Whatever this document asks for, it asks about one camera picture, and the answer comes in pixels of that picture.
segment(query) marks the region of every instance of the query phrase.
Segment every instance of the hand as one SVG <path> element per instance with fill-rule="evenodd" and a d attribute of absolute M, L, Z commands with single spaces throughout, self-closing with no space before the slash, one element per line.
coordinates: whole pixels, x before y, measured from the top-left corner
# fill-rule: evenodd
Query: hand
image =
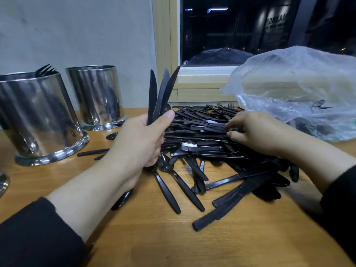
<path fill-rule="evenodd" d="M 242 125 L 246 132 L 231 131 L 237 125 Z M 237 113 L 225 129 L 230 130 L 228 136 L 233 141 L 270 156 L 281 156 L 288 143 L 303 134 L 265 112 L 251 111 Z"/>
<path fill-rule="evenodd" d="M 112 148 L 101 161 L 113 165 L 130 180 L 128 190 L 136 184 L 143 167 L 156 163 L 164 131 L 173 118 L 174 111 L 170 110 L 147 126 L 147 114 L 144 114 L 128 119 L 121 127 Z"/>

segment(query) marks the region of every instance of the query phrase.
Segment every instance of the right hand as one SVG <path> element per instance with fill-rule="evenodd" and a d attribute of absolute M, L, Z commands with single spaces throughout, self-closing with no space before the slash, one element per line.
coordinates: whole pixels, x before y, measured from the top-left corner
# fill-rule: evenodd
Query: right hand
<path fill-rule="evenodd" d="M 232 131 L 242 125 L 245 133 Z M 266 112 L 242 111 L 233 117 L 226 125 L 228 136 L 238 143 L 251 149 L 269 155 L 281 156 L 289 141 L 296 140 L 302 132 L 273 118 Z"/>

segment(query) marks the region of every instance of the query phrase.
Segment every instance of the light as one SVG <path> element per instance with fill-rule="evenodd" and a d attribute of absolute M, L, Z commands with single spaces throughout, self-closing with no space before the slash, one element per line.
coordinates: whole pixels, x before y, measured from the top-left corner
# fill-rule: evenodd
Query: light
<path fill-rule="evenodd" d="M 220 8 L 208 8 L 207 13 L 209 14 L 211 11 L 226 11 L 227 7 L 220 7 Z"/>

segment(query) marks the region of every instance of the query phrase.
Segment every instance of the window glass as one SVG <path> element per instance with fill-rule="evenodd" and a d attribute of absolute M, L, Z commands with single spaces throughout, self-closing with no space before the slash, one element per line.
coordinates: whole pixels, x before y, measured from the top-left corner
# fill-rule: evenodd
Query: window glass
<path fill-rule="evenodd" d="M 181 63 L 240 65 L 303 45 L 356 56 L 356 0 L 181 0 Z"/>

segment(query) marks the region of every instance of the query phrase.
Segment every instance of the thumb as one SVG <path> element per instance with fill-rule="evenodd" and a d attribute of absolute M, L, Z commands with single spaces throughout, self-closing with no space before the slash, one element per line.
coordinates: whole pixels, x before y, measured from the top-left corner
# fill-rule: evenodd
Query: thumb
<path fill-rule="evenodd" d="M 165 114 L 163 114 L 161 117 L 159 117 L 156 121 L 154 121 L 151 125 L 149 125 L 150 130 L 153 133 L 157 133 L 158 135 L 161 135 L 166 128 L 171 124 L 175 116 L 175 113 L 173 110 L 169 110 Z"/>
<path fill-rule="evenodd" d="M 239 133 L 237 131 L 229 131 L 227 133 L 227 136 L 232 139 L 233 141 L 237 142 L 237 143 L 241 143 L 243 145 L 247 144 L 247 136 L 246 133 Z"/>

